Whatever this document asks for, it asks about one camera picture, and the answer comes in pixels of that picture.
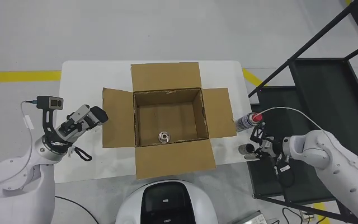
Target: small metal fitting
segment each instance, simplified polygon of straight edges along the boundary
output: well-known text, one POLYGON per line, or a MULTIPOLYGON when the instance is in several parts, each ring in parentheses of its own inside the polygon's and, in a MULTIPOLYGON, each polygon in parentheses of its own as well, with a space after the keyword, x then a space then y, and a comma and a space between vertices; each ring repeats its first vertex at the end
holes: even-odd
POLYGON ((168 143, 170 140, 170 134, 168 132, 160 132, 158 139, 161 143, 168 143))

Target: yellow floor line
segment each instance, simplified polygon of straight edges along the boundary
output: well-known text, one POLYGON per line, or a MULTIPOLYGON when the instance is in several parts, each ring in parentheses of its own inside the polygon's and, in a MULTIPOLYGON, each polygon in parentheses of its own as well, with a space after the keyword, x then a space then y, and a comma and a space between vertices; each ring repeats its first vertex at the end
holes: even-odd
MULTIPOLYGON (((258 86, 262 81, 246 69, 242 69, 244 78, 258 86)), ((0 82, 34 82, 34 81, 59 81, 61 71, 14 71, 0 72, 0 82)))
POLYGON ((59 81, 61 71, 0 72, 0 82, 59 81))
POLYGON ((253 84, 254 86, 258 86, 261 84, 261 80, 259 78, 257 78, 254 74, 252 74, 251 72, 249 72, 246 69, 242 69, 242 73, 244 74, 244 78, 249 81, 251 84, 253 84))
MULTIPOLYGON (((326 206, 324 205, 324 202, 313 204, 313 208, 319 209, 319 210, 326 210, 326 206)), ((318 220, 323 219, 324 216, 318 216, 318 220)), ((322 222, 319 224, 329 224, 329 218, 325 218, 322 222)))

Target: box flap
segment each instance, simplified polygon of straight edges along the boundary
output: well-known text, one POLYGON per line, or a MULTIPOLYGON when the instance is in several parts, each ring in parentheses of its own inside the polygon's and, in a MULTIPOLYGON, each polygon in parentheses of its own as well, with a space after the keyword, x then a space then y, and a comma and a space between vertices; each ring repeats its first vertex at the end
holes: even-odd
POLYGON ((103 124, 103 147, 134 147, 133 93, 103 88, 102 96, 103 109, 109 118, 103 124))
POLYGON ((235 136, 235 123, 227 88, 202 90, 210 138, 235 136))
POLYGON ((132 64, 133 91, 201 87, 198 62, 132 64))
POLYGON ((216 168, 209 139, 138 147, 135 165, 137 179, 216 168))

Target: white cable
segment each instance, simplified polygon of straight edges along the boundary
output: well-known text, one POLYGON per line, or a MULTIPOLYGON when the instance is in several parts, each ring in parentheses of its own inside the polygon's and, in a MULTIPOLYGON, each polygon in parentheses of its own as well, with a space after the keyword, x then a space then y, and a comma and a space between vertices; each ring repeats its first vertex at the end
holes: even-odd
POLYGON ((273 110, 273 109, 288 109, 288 110, 294 110, 294 111, 296 111, 296 112, 299 112, 299 113, 302 114, 303 116, 305 116, 310 122, 312 122, 314 125, 316 125, 317 128, 319 128, 319 129, 327 136, 327 138, 328 138, 329 142, 332 144, 332 146, 333 146, 343 157, 345 157, 345 158, 348 160, 349 164, 350 164, 351 166, 354 166, 354 165, 352 165, 351 160, 350 160, 349 158, 347 158, 347 157, 343 154, 343 152, 341 152, 338 148, 336 148, 336 146, 333 144, 333 142, 332 142, 332 140, 330 139, 330 137, 327 135, 326 131, 323 130, 323 128, 321 128, 318 124, 316 124, 316 122, 314 122, 311 118, 309 118, 307 115, 305 115, 305 114, 304 114, 302 111, 300 111, 300 110, 297 110, 297 109, 294 109, 294 108, 286 108, 286 107, 284 107, 284 106, 277 106, 277 107, 275 107, 275 108, 268 108, 267 110, 264 110, 264 111, 262 111, 262 112, 260 112, 260 113, 258 113, 258 114, 255 114, 255 115, 253 116, 253 118, 256 117, 256 116, 258 116, 258 115, 260 115, 260 114, 263 114, 263 113, 265 113, 265 112, 267 112, 267 111, 269 111, 269 110, 273 110))
POLYGON ((286 107, 284 107, 284 106, 277 106, 277 107, 275 107, 275 108, 268 108, 267 110, 264 110, 263 112, 260 112, 260 113, 258 113, 258 114, 255 114, 255 115, 253 116, 253 118, 255 118, 256 116, 258 116, 258 115, 260 115, 260 114, 263 114, 263 113, 265 113, 265 112, 267 112, 267 111, 269 111, 269 110, 273 110, 273 109, 288 109, 288 110, 294 110, 294 111, 296 111, 296 112, 299 112, 300 114, 302 114, 303 116, 305 116, 310 122, 312 122, 314 125, 316 125, 319 129, 321 129, 321 130, 324 132, 323 128, 321 128, 318 124, 316 124, 311 118, 309 118, 307 115, 305 115, 302 111, 297 110, 297 109, 294 109, 294 108, 286 108, 286 107))
MULTIPOLYGON (((23 102, 20 103, 20 108, 21 108, 22 116, 23 116, 24 118, 25 118, 25 113, 23 112, 22 104, 25 103, 25 102, 26 102, 26 101, 23 101, 23 102)), ((31 131, 30 131, 29 128, 28 128, 27 130, 29 130, 31 145, 30 145, 29 157, 27 158, 27 161, 26 161, 25 165, 22 167, 22 169, 21 169, 19 172, 15 173, 14 175, 10 176, 9 178, 5 178, 5 179, 3 179, 3 180, 0 180, 0 183, 5 182, 5 181, 7 181, 7 180, 13 178, 14 176, 18 175, 19 173, 21 173, 21 172, 26 168, 27 164, 29 164, 29 161, 30 161, 30 158, 31 158, 31 154, 32 154, 32 134, 31 134, 31 131)))

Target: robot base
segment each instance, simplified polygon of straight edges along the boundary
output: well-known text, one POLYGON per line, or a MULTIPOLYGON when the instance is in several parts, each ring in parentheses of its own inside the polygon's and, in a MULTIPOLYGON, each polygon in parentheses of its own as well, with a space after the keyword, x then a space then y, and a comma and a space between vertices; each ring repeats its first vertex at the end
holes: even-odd
POLYGON ((182 180, 147 184, 133 192, 119 208, 116 224, 218 224, 209 196, 182 180))

